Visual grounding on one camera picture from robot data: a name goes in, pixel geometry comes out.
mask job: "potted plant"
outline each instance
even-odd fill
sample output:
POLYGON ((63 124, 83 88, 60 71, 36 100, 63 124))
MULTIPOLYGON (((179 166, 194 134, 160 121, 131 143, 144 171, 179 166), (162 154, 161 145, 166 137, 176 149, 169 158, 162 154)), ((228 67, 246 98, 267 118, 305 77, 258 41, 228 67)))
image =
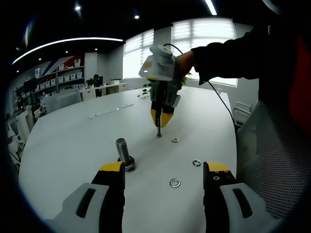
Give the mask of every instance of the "potted plant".
POLYGON ((94 85, 97 84, 97 80, 90 78, 89 80, 86 81, 86 83, 87 83, 89 88, 94 88, 94 85))
MULTIPOLYGON (((187 79, 188 77, 183 77, 182 80, 181 80, 181 85, 182 86, 185 86, 186 85, 186 82, 187 82, 187 79)), ((150 88, 151 88, 151 83, 149 82, 148 84, 144 84, 144 86, 142 87, 147 87, 145 89, 142 90, 142 94, 141 95, 138 95, 137 97, 141 98, 141 99, 145 99, 145 98, 148 98, 150 96, 150 88)))

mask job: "ceiling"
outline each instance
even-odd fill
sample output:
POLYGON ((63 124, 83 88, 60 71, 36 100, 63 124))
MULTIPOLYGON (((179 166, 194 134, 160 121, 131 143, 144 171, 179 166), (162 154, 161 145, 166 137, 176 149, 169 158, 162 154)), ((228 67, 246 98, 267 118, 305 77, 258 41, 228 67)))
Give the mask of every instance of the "ceiling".
MULTIPOLYGON (((261 0, 212 0, 218 16, 233 18, 235 22, 254 25, 256 20, 269 16, 271 12, 261 0)), ((31 1, 6 3, 3 8, 11 12, 2 19, 7 31, 6 64, 11 64, 25 52, 40 45, 74 37, 111 37, 126 40, 149 29, 169 26, 172 22, 189 18, 209 17, 210 11, 204 0, 128 0, 93 1, 68 0, 43 3, 31 1), (74 10, 75 4, 82 9, 80 15, 74 10), (24 35, 27 25, 29 31, 28 47, 24 35)), ((65 42, 37 50, 11 66, 16 70, 29 69, 42 62, 68 55, 83 54, 97 48, 99 53, 108 53, 120 46, 115 41, 75 41, 65 42)))

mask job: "bolt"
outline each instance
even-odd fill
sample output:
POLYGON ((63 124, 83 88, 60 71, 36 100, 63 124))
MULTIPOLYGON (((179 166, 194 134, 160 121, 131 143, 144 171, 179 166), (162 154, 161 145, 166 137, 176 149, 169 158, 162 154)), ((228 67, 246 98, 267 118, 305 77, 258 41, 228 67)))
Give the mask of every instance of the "bolt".
POLYGON ((124 138, 119 138, 116 140, 116 146, 119 153, 118 161, 123 161, 125 163, 125 171, 130 171, 135 168, 135 159, 129 155, 126 141, 124 138))

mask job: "white table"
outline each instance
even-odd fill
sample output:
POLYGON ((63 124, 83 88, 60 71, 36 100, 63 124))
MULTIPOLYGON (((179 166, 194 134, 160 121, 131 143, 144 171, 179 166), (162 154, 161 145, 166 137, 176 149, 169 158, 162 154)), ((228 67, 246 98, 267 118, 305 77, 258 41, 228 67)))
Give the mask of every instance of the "white table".
MULTIPOLYGON (((138 98, 140 93, 132 90, 74 104, 35 124, 19 183, 42 219, 55 217, 70 193, 90 183, 101 166, 117 160, 115 141, 123 137, 137 166, 125 175, 124 232, 205 232, 203 165, 195 167, 192 161, 220 162, 236 174, 230 115, 213 91, 183 87, 173 118, 157 138, 151 102, 138 98), (172 142, 175 137, 178 143, 172 142), (181 181, 179 188, 170 187, 172 178, 181 181)), ((221 96, 231 109, 227 94, 221 96)))

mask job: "monitor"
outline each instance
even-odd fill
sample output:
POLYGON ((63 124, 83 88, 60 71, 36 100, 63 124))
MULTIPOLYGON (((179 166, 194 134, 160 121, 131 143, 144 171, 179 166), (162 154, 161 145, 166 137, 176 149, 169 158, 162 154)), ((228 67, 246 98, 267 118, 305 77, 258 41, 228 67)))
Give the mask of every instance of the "monitor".
POLYGON ((34 91, 37 88, 37 79, 33 78, 24 82, 24 92, 34 91))
POLYGON ((97 83, 97 85, 98 85, 98 86, 103 85, 103 77, 102 77, 102 76, 98 77, 98 83, 97 83))

